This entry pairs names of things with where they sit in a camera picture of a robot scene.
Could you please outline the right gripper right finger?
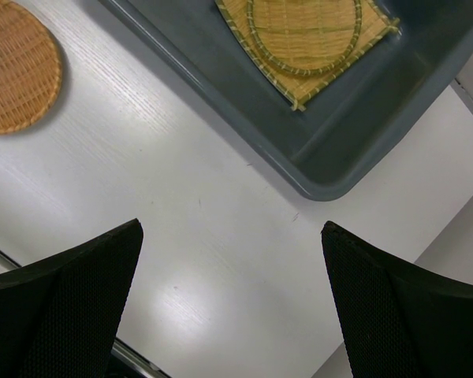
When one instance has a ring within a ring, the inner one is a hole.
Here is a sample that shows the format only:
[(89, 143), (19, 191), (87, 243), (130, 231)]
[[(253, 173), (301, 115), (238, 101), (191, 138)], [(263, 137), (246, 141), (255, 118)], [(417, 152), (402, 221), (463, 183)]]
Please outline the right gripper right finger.
[(322, 252), (354, 377), (473, 377), (473, 285), (332, 221)]

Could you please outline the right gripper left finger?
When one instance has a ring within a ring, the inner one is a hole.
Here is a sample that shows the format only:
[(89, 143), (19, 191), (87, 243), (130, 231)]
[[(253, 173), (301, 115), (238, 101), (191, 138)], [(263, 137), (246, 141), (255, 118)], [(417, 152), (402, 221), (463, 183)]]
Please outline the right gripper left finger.
[(134, 219), (0, 274), (0, 377), (103, 377), (142, 243)]

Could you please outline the round orange woven plate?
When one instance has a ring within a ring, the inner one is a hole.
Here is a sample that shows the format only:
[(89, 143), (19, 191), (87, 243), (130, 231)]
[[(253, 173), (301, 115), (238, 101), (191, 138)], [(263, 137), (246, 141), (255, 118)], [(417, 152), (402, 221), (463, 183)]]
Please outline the round orange woven plate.
[(56, 102), (61, 51), (49, 29), (14, 1), (0, 1), (0, 135), (22, 131)]

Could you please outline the square bamboo mat tray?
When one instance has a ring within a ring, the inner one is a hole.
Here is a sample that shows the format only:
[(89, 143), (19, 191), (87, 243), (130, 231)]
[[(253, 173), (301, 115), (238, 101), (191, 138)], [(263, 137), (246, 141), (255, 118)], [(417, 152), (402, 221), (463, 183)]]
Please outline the square bamboo mat tray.
[(295, 76), (272, 66), (251, 40), (246, 18), (248, 1), (218, 1), (216, 6), (240, 47), (268, 81), (284, 96), (293, 110), (304, 110), (307, 102), (354, 65), (389, 33), (398, 31), (399, 19), (385, 13), (374, 1), (361, 1), (363, 23), (359, 40), (350, 56), (334, 69), (314, 76)]

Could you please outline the round green-rimmed bamboo plate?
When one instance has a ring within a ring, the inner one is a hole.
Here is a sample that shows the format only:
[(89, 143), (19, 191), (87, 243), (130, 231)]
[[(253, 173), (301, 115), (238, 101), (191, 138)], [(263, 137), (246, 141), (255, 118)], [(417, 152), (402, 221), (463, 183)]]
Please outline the round green-rimmed bamboo plate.
[(354, 51), (361, 1), (248, 1), (252, 42), (272, 66), (295, 76), (326, 73)]

